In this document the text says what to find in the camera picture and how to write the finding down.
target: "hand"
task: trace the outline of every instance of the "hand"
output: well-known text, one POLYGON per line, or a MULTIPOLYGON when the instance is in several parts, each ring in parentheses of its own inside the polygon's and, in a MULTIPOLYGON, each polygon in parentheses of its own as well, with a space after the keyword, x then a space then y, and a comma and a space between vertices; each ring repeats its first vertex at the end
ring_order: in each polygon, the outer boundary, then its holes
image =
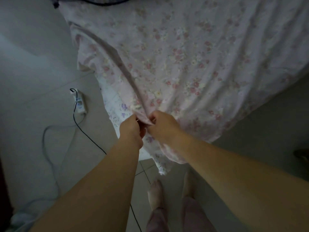
POLYGON ((142 138, 145 136, 146 129, 143 123, 137 121, 135 114, 127 118, 120 125, 120 137, 119 140, 134 142, 138 145, 138 148, 143 147, 142 138))
POLYGON ((154 111, 149 115, 149 119, 154 125, 147 130, 161 144, 169 144, 171 139, 182 131, 175 118, 165 112, 154 111))

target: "person's left hand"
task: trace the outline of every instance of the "person's left hand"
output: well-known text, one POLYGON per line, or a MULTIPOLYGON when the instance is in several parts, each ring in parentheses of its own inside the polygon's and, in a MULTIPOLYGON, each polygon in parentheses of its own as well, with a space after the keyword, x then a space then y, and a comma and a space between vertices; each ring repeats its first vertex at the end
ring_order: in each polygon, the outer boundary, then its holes
POLYGON ((142 138, 146 134, 146 127, 143 123, 137 121, 135 114, 127 118, 120 125, 119 140, 129 140, 136 142, 139 148, 143 147, 142 138))

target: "bare foot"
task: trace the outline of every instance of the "bare foot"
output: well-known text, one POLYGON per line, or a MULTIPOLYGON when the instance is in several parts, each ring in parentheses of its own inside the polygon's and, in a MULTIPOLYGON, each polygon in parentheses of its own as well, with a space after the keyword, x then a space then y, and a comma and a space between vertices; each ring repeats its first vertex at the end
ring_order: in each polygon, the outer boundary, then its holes
POLYGON ((183 180, 182 197, 189 196, 194 199, 196 178, 190 170, 187 170, 183 180))
POLYGON ((163 187, 160 180, 155 180, 150 185, 150 189, 148 190, 148 200, 152 210, 155 210, 158 207, 165 208, 163 187))

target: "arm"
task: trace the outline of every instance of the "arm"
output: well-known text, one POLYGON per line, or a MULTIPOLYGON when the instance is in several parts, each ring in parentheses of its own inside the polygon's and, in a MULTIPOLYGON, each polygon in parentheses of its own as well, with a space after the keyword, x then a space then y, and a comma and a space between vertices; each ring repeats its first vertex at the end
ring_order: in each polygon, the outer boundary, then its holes
POLYGON ((150 134, 182 155, 250 229, 309 230, 308 182, 194 138, 166 113, 150 119, 150 134))
POLYGON ((140 128, 133 115, 121 124, 120 138, 106 157, 30 231, 125 231, 142 146, 140 128))

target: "white floral fabric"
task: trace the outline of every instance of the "white floral fabric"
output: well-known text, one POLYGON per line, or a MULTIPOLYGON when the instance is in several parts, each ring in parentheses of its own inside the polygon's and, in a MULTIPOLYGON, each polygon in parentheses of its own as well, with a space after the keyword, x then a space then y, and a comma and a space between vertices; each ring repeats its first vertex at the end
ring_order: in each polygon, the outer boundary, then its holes
MULTIPOLYGON (((309 62, 309 0, 130 0, 98 7, 60 3, 80 70, 95 70, 117 103, 115 129, 158 109, 212 142, 275 94, 309 62)), ((185 161, 153 137, 144 149, 160 173, 185 161)))

